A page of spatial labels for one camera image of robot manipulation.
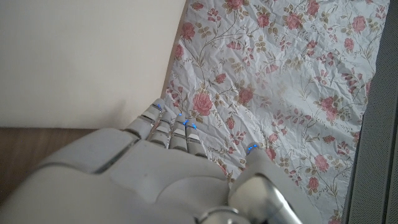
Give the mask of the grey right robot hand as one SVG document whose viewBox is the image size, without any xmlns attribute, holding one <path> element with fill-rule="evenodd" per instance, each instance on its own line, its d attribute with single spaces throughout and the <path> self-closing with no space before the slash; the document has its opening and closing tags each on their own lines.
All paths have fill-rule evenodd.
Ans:
<svg viewBox="0 0 398 224">
<path fill-rule="evenodd" d="M 157 99 L 126 129 L 99 129 L 45 158 L 1 205 L 2 223 L 320 223 L 257 143 L 229 184 L 197 127 Z"/>
</svg>

